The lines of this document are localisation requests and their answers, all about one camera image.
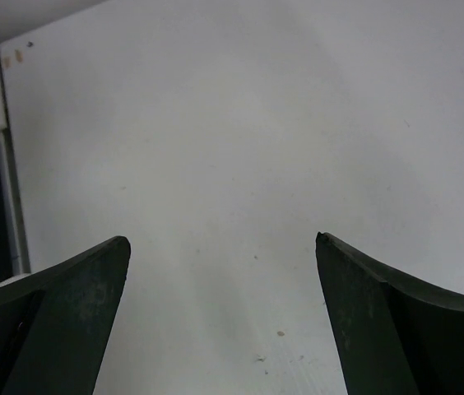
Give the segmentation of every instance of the white wall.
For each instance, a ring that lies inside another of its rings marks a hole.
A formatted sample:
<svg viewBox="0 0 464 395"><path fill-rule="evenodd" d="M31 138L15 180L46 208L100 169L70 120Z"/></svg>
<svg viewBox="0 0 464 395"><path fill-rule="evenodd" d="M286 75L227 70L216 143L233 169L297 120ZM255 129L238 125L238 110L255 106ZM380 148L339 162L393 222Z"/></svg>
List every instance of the white wall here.
<svg viewBox="0 0 464 395"><path fill-rule="evenodd" d="M102 0L0 0L0 42L99 2Z"/></svg>

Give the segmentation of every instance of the white table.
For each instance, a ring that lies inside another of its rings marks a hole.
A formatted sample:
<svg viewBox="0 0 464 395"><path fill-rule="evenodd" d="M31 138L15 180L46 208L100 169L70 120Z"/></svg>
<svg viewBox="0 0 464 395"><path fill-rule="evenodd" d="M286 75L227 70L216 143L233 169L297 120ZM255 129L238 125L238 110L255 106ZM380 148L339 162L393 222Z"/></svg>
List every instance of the white table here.
<svg viewBox="0 0 464 395"><path fill-rule="evenodd" d="M97 395L344 393L319 230L464 293L464 2L112 0L16 50L33 270L132 242Z"/></svg>

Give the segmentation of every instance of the small stain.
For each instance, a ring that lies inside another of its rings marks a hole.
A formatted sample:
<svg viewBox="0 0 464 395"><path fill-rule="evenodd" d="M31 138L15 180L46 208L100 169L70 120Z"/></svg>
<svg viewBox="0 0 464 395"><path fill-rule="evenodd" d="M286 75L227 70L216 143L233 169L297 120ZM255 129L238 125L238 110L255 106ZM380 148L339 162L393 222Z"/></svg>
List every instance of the small stain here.
<svg viewBox="0 0 464 395"><path fill-rule="evenodd" d="M24 61L24 55L19 49L15 49L15 58L18 63L22 63Z"/></svg>
<svg viewBox="0 0 464 395"><path fill-rule="evenodd" d="M6 56L5 58L3 58L3 68L7 70L10 66L11 66L11 58Z"/></svg>

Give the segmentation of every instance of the dust speck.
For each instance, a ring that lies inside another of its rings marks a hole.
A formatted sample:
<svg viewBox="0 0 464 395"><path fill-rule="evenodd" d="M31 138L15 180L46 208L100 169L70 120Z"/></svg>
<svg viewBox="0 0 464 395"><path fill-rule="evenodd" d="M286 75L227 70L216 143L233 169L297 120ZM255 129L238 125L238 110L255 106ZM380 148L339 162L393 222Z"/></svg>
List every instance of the dust speck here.
<svg viewBox="0 0 464 395"><path fill-rule="evenodd" d="M19 49L15 49L15 58L18 63L22 63L24 61L24 55Z"/></svg>

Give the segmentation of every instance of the black device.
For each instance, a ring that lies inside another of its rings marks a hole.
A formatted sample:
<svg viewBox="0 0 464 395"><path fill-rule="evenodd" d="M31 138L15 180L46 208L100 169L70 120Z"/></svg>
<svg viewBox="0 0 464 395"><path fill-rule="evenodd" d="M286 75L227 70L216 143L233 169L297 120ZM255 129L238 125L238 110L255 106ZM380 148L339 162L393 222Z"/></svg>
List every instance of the black device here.
<svg viewBox="0 0 464 395"><path fill-rule="evenodd" d="M316 257L349 395L464 393L464 295L332 235Z"/></svg>
<svg viewBox="0 0 464 395"><path fill-rule="evenodd" d="M119 236L0 287L0 394L93 393L129 258Z"/></svg>

